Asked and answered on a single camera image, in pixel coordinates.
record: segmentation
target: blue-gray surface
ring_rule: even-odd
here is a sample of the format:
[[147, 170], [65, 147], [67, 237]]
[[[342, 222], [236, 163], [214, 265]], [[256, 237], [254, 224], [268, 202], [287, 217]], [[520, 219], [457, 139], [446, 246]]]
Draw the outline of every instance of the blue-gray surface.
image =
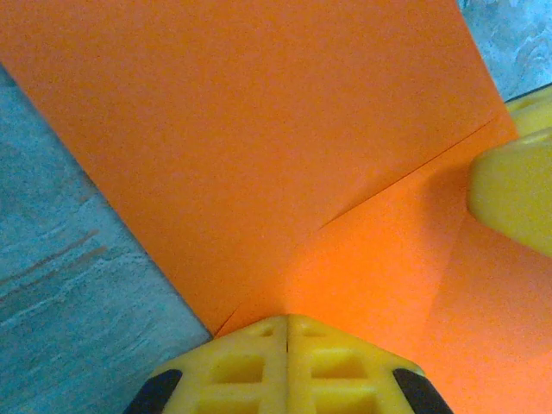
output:
[[[548, 0], [459, 5], [504, 99], [552, 81]], [[0, 412], [120, 412], [207, 339], [0, 70]]]

